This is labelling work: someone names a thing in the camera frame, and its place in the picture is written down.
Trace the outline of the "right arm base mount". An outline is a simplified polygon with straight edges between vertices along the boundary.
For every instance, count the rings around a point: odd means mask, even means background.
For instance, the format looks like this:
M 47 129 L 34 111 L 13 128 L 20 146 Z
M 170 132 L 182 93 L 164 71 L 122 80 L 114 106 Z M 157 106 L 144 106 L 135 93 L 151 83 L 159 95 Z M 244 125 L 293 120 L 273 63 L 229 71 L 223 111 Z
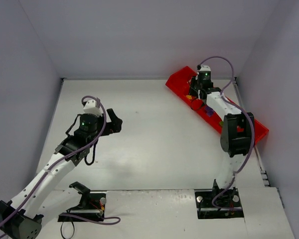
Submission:
M 194 193 L 199 220 L 244 218 L 238 189 L 230 189 L 217 198 L 214 202 L 216 206 L 212 200 L 218 192 L 195 190 Z

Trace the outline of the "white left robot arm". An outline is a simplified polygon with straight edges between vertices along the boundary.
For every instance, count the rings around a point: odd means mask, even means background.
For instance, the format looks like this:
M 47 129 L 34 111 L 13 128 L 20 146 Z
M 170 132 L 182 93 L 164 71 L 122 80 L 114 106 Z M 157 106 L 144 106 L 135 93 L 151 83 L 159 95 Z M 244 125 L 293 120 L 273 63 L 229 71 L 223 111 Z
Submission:
M 55 186 L 88 154 L 96 154 L 102 136 L 119 133 L 123 121 L 112 109 L 78 114 L 75 124 L 66 130 L 66 137 L 56 147 L 45 167 L 31 182 L 9 201 L 0 201 L 0 231 L 11 239 L 35 239 L 53 218 L 73 208 L 83 209 L 91 201 L 90 189 L 74 182 L 59 197 L 50 197 Z

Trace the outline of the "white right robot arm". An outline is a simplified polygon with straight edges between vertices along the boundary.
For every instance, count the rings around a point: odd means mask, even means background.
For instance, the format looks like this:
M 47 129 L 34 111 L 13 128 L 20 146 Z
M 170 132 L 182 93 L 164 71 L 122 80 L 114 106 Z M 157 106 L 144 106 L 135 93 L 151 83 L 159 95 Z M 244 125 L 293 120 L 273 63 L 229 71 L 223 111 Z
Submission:
M 223 162 L 220 173 L 214 180 L 214 187 L 220 190 L 232 189 L 235 176 L 245 161 L 245 156 L 254 144 L 254 117 L 243 113 L 241 108 L 221 93 L 211 81 L 211 69 L 204 65 L 190 81 L 190 95 L 198 97 L 208 111 L 213 111 L 222 121 L 220 145 Z

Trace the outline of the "red divided bin tray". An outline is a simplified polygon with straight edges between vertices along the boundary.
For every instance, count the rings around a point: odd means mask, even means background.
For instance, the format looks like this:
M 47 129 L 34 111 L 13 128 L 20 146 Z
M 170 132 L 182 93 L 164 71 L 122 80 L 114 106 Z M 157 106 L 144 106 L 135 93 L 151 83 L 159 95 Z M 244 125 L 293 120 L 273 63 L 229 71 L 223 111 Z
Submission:
M 189 95 L 190 80 L 195 75 L 196 72 L 194 70 L 185 66 L 173 73 L 165 85 L 220 134 L 222 131 L 222 126 L 220 125 L 222 119 L 216 113 L 208 117 L 205 111 L 206 106 L 202 106 L 202 100 L 194 96 L 192 96 L 192 100 L 186 97 L 186 95 Z

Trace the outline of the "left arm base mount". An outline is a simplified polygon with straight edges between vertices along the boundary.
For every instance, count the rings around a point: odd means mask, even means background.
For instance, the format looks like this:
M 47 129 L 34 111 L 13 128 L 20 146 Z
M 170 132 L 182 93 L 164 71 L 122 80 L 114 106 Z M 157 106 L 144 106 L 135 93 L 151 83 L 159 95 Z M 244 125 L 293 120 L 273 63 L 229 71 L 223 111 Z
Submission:
M 72 206 L 58 216 L 58 222 L 84 222 L 79 218 L 65 216 L 72 214 L 92 221 L 103 222 L 105 217 L 106 191 L 92 191 L 85 185 L 74 182 L 69 185 L 80 195 L 78 205 Z

